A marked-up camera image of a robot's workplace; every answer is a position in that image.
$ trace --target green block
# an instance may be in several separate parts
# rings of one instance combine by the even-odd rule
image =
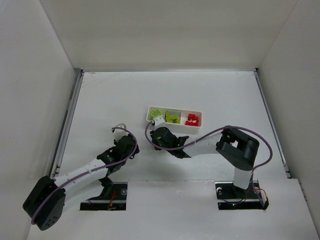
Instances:
[[[156,109],[156,110],[150,112],[149,119],[153,120],[155,117],[160,116],[160,115],[161,115],[161,112],[158,109]]]
[[[180,120],[179,119],[173,119],[172,120],[174,124],[180,124]]]
[[[164,120],[167,122],[167,118],[170,117],[170,112],[166,111],[164,114]]]
[[[178,116],[167,116],[165,119],[166,120],[176,120],[176,119],[178,119]]]

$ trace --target white wall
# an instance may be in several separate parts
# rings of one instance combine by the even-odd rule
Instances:
[[[320,1],[299,0],[258,71],[292,176],[320,231]]]
[[[297,0],[41,0],[77,68],[257,68]]]
[[[39,0],[0,0],[0,239],[27,237],[22,204],[52,159],[74,75]]]

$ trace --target red block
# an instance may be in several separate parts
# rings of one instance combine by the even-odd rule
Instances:
[[[196,118],[195,114],[189,114],[188,121],[194,120]]]
[[[199,127],[199,120],[197,119],[197,122],[193,122],[193,121],[185,121],[185,124],[184,124],[184,125]]]

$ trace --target white enclosure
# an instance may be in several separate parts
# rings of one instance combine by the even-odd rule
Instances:
[[[97,239],[318,239],[312,220],[319,232],[319,12],[318,0],[0,0],[0,239],[79,240],[94,238],[92,232]],[[139,107],[135,101],[127,103],[121,98],[130,90],[141,91],[128,80],[133,73],[121,73],[108,81],[99,79],[106,73],[86,73],[95,83],[82,84],[62,173],[80,167],[110,147],[109,129],[120,118],[130,119],[128,128],[140,132],[146,123],[147,106],[191,109],[203,113],[200,134],[227,124],[228,118],[228,124],[234,125],[249,121],[247,127],[260,131],[271,142],[275,156],[256,173],[270,189],[270,211],[222,214],[211,201],[215,193],[210,184],[217,180],[216,176],[230,180],[232,169],[227,162],[215,159],[220,161],[222,171],[203,157],[197,158],[197,164],[178,160],[172,166],[171,161],[176,159],[159,152],[155,161],[164,164],[156,162],[158,165],[152,166],[150,159],[141,155],[140,160],[137,157],[128,162],[113,176],[114,180],[132,180],[129,185],[134,190],[128,198],[134,208],[131,205],[127,212],[114,212],[107,217],[100,211],[69,211],[56,225],[59,232],[53,227],[39,232],[33,226],[28,236],[30,218],[22,204],[35,182],[49,172],[54,159],[66,110],[72,104],[70,96],[77,75],[74,68],[117,73],[179,68],[190,72],[185,75],[186,80],[168,82],[152,74],[151,81],[136,79],[146,89],[155,84],[172,95],[172,99],[161,96],[160,104],[151,93],[143,93]],[[238,73],[241,83],[230,72],[223,77],[212,73],[214,80],[194,79],[192,69],[204,68],[233,68],[234,72],[239,71],[234,68],[259,68],[262,88],[253,85],[252,76],[246,75],[250,71]],[[233,81],[233,87],[226,88],[228,81]],[[210,88],[205,89],[202,83],[209,83]],[[165,84],[181,90],[168,90]],[[184,91],[192,94],[193,89],[201,92],[198,103],[172,104],[176,95],[184,98]],[[223,101],[228,90],[232,101]],[[199,102],[208,97],[215,100],[212,107],[208,102],[199,107]],[[96,114],[92,103],[105,107],[112,115]],[[242,104],[249,104],[258,112],[257,118],[252,119],[251,110],[242,108]],[[210,112],[212,108],[223,111],[218,110],[216,115]],[[86,115],[86,111],[96,114],[95,118]],[[239,115],[231,117],[231,111],[245,111],[246,121]],[[92,120],[101,131],[92,126]],[[143,151],[150,154],[152,148],[139,137]],[[277,138],[283,152],[278,149]],[[265,155],[262,147],[257,160],[262,161]],[[306,201],[298,181],[286,179],[283,155],[292,177],[300,180]],[[139,163],[147,165],[139,169]],[[160,207],[149,206],[144,195],[152,195],[149,200]],[[202,205],[187,211],[185,208],[193,206],[180,203],[188,198],[201,198]],[[281,211],[279,222],[273,222]],[[137,221],[137,214],[144,222]],[[159,215],[153,223],[152,214]],[[213,215],[233,225],[234,231],[231,227],[225,229]],[[118,227],[126,217],[123,226],[131,235],[125,231],[111,234],[111,228]],[[112,221],[116,225],[105,224]],[[188,224],[190,228],[183,232]]]
[[[297,0],[41,0],[77,68],[258,68]]]

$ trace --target white table surface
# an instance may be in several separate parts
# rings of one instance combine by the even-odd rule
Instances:
[[[218,210],[215,183],[129,181],[126,211],[67,211],[28,240],[318,240],[296,179],[261,179],[270,205]]]
[[[178,159],[165,151],[155,151],[144,137],[149,106],[201,111],[199,136],[225,125],[260,133],[271,144],[274,155],[269,164],[257,169],[255,178],[287,177],[252,71],[86,72],[60,175],[87,164],[111,147],[111,128],[125,123],[135,134],[140,153],[110,176],[113,181],[233,179],[234,167],[218,154]],[[268,156],[261,142],[255,164]]]
[[[221,156],[178,159],[145,140],[148,106],[203,112],[203,135],[225,125],[252,129],[271,144],[272,161],[255,173],[268,194],[263,210],[218,210],[215,181],[233,179]],[[60,174],[85,165],[113,145],[111,127],[126,123],[141,152],[110,178],[128,181],[126,211],[66,211],[28,240],[317,240],[296,179],[287,179],[251,71],[86,73]],[[268,157],[261,144],[256,164]]]

